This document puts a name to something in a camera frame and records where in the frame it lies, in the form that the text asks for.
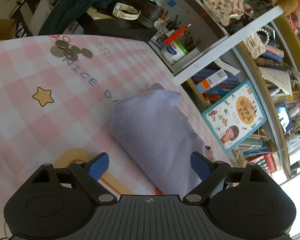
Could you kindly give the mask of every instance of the green lid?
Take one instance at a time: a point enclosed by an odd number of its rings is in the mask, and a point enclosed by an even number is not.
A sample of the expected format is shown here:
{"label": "green lid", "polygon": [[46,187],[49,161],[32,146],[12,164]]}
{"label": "green lid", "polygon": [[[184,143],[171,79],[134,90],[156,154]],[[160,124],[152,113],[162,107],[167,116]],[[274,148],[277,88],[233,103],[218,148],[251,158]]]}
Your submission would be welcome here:
{"label": "green lid", "polygon": [[176,39],[174,42],[178,45],[178,47],[182,50],[182,52],[183,52],[185,55],[188,54],[188,51],[183,47],[183,45],[180,43],[180,41],[179,41],[178,39]]}

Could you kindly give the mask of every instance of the pile of coins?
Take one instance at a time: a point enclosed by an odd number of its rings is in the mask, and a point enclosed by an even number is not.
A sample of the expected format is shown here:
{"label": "pile of coins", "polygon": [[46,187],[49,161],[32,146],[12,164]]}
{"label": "pile of coins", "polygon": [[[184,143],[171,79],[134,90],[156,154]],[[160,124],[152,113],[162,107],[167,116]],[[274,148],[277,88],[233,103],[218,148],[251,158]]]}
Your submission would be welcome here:
{"label": "pile of coins", "polygon": [[77,46],[71,46],[69,43],[62,40],[56,40],[56,45],[50,49],[50,52],[55,57],[66,57],[70,61],[77,61],[78,55],[82,54],[86,58],[92,58],[93,54],[88,49],[80,49]]}

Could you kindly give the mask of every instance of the metal screw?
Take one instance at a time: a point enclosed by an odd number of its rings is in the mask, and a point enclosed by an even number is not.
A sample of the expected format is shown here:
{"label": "metal screw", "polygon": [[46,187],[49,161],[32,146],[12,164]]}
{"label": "metal screw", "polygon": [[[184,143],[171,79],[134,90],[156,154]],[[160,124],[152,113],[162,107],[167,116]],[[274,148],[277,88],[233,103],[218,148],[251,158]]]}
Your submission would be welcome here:
{"label": "metal screw", "polygon": [[197,194],[190,194],[190,195],[186,196],[186,199],[190,202],[198,202],[201,200],[201,196],[199,196]]}
{"label": "metal screw", "polygon": [[99,196],[99,200],[102,202],[109,202],[112,201],[114,197],[110,194],[103,194]]}

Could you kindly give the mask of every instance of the cartoon girl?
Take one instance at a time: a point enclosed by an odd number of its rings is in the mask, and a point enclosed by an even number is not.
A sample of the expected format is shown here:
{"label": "cartoon girl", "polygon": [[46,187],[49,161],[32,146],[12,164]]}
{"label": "cartoon girl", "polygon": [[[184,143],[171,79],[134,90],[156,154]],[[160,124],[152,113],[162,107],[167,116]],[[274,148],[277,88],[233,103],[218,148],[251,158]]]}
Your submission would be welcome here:
{"label": "cartoon girl", "polygon": [[222,144],[224,145],[226,142],[235,140],[239,135],[239,128],[235,125],[229,127],[226,130],[226,134],[220,139]]}

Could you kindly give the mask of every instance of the lavender towel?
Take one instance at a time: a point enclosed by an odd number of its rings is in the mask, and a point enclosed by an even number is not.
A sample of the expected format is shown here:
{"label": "lavender towel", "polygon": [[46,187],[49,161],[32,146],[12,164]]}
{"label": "lavender towel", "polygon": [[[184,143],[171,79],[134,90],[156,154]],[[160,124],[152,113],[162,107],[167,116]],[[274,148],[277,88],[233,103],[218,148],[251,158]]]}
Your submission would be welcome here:
{"label": "lavender towel", "polygon": [[190,155],[204,155],[205,147],[177,107],[180,98],[180,93],[154,84],[150,91],[120,101],[110,134],[164,194],[183,198],[201,182]]}

